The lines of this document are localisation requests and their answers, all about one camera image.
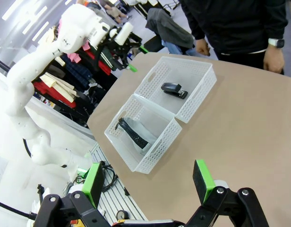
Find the screw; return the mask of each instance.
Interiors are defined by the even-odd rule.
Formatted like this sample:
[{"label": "screw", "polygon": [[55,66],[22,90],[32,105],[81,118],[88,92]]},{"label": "screw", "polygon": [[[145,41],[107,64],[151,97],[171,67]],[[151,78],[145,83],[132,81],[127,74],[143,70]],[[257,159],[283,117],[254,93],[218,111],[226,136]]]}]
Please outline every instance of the screw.
[{"label": "screw", "polygon": [[242,190],[242,195],[248,195],[248,190],[243,189]]},{"label": "screw", "polygon": [[222,194],[222,193],[224,192],[224,189],[223,189],[223,188],[218,188],[218,189],[217,189],[217,192],[218,192],[219,194]]}]

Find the smartwatch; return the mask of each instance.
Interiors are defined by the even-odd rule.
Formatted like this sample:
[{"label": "smartwatch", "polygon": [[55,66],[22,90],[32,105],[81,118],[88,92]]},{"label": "smartwatch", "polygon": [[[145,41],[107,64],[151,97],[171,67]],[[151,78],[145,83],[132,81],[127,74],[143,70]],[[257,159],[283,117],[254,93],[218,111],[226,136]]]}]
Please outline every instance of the smartwatch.
[{"label": "smartwatch", "polygon": [[277,47],[277,48],[284,47],[284,39],[268,39],[268,43],[270,45]]}]

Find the plastic bin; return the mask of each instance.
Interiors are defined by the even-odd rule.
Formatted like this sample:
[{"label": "plastic bin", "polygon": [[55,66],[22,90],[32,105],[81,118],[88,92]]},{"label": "plastic bin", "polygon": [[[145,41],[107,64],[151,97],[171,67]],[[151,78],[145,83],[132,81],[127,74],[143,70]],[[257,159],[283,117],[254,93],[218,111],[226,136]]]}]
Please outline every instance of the plastic bin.
[{"label": "plastic bin", "polygon": [[[135,149],[126,132],[115,130],[118,119],[121,117],[139,120],[157,137],[156,142],[144,156]],[[156,108],[145,99],[132,95],[113,118],[104,134],[131,171],[148,174],[179,135],[181,129],[173,115],[168,111],[161,111],[160,108]]]},{"label": "plastic bin", "polygon": [[[135,94],[144,97],[188,123],[217,81],[211,63],[162,57],[136,89]],[[185,99],[168,95],[161,90],[163,83],[178,83],[188,91]]]}]

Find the black stapler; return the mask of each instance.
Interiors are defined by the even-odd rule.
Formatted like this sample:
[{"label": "black stapler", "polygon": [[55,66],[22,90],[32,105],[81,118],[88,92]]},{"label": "black stapler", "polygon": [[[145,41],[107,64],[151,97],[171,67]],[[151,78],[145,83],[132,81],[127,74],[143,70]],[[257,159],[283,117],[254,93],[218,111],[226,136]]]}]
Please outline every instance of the black stapler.
[{"label": "black stapler", "polygon": [[161,89],[163,90],[164,93],[181,99],[185,99],[185,97],[188,95],[187,91],[181,90],[180,84],[164,83],[161,86]]}]

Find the table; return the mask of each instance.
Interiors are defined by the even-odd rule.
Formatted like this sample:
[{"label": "table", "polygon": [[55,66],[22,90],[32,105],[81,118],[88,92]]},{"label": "table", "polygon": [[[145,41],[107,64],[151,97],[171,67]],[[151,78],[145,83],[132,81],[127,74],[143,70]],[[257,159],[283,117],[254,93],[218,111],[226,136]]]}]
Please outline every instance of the table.
[{"label": "table", "polygon": [[[131,172],[104,135],[115,114],[162,56],[213,63],[217,82],[148,175]],[[149,220],[187,222],[200,205],[192,179],[195,159],[233,191],[254,189],[270,226],[291,227],[291,78],[223,61],[139,54],[138,72],[124,71],[88,126]],[[232,226],[219,217],[216,227]]]}]

